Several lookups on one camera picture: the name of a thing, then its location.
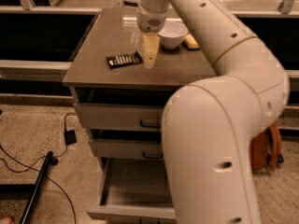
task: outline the floor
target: floor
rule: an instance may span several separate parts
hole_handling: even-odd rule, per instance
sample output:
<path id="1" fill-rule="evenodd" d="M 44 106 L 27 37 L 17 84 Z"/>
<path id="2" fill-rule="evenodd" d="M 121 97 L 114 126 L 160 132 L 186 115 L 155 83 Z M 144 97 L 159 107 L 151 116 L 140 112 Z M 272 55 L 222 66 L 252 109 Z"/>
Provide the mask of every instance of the floor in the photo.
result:
<path id="1" fill-rule="evenodd" d="M 232 7 L 228 0 L 226 6 Z M 59 7 L 113 7 L 113 0 L 62 0 Z M 64 118 L 66 129 L 74 129 L 77 142 L 67 147 L 56 166 L 51 166 L 48 176 L 59 184 L 74 205 L 76 223 L 99 224 L 86 210 L 98 204 L 98 190 L 102 170 L 88 145 L 88 135 L 81 128 L 74 114 L 71 97 L 0 94 L 0 142 L 1 147 L 18 161 L 31 165 L 50 150 L 54 156 L 63 154 Z M 279 126 L 299 129 L 299 109 L 288 109 L 278 121 Z M 285 162 L 274 173 L 266 168 L 254 175 L 262 221 L 267 223 L 299 223 L 299 139 L 284 138 Z M 10 160 L 0 150 L 0 159 L 16 170 L 23 167 Z M 40 169 L 42 160 L 34 168 Z M 33 184 L 37 173 L 10 172 L 0 160 L 0 184 Z M 0 216 L 12 216 L 16 223 L 26 205 L 28 195 L 0 195 Z M 51 181 L 46 180 L 30 223 L 75 223 L 72 207 L 64 193 Z"/>

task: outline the white bowl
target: white bowl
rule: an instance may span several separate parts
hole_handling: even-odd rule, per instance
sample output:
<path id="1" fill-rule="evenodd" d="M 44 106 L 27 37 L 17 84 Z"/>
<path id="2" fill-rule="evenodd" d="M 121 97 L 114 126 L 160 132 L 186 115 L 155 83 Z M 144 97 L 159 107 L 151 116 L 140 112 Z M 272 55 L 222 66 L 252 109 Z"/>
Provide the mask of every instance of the white bowl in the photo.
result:
<path id="1" fill-rule="evenodd" d="M 187 33 L 188 29 L 184 23 L 166 21 L 158 36 L 160 37 L 160 43 L 166 49 L 174 49 L 183 42 Z"/>

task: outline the desk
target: desk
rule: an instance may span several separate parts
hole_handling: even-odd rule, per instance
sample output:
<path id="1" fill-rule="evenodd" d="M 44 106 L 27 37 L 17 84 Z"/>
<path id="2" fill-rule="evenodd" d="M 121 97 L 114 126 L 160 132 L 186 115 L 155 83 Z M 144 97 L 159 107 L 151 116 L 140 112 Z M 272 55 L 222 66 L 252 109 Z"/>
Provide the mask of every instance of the desk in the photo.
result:
<path id="1" fill-rule="evenodd" d="M 90 146 L 104 170 L 92 218 L 175 223 L 164 170 L 160 122 L 168 98 L 182 86 L 215 73 L 201 50 L 160 48 L 156 64 L 110 69 L 106 56 L 142 55 L 136 9 L 103 9 L 63 83 Z"/>

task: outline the white robotic arm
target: white robotic arm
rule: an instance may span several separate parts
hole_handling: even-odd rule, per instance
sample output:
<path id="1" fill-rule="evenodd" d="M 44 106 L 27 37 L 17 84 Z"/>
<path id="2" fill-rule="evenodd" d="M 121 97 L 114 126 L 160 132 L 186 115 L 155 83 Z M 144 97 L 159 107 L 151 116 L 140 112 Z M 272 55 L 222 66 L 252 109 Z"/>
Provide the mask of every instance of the white robotic arm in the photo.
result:
<path id="1" fill-rule="evenodd" d="M 177 223 L 259 224 L 249 144 L 282 113 L 289 79 L 257 35 L 217 0 L 140 0 L 140 29 L 162 29 L 169 2 L 218 75 L 181 88 L 164 109 Z"/>

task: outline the black metal pole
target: black metal pole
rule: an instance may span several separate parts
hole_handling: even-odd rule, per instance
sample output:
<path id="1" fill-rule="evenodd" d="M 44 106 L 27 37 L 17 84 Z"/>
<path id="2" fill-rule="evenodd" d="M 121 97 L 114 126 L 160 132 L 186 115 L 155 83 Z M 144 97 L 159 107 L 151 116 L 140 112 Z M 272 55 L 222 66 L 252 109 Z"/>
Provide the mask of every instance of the black metal pole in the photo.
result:
<path id="1" fill-rule="evenodd" d="M 43 166 L 41 167 L 39 175 L 37 177 L 36 184 L 35 184 L 35 189 L 32 192 L 31 197 L 30 197 L 28 203 L 26 204 L 25 210 L 24 210 L 24 212 L 21 216 L 20 224 L 26 224 L 27 220 L 29 219 L 29 216 L 32 212 L 34 204 L 37 200 L 40 188 L 43 184 L 46 173 L 48 171 L 49 165 L 51 163 L 52 157 L 53 157 L 53 152 L 49 151 L 47 156 L 46 156 L 46 159 L 44 160 Z"/>

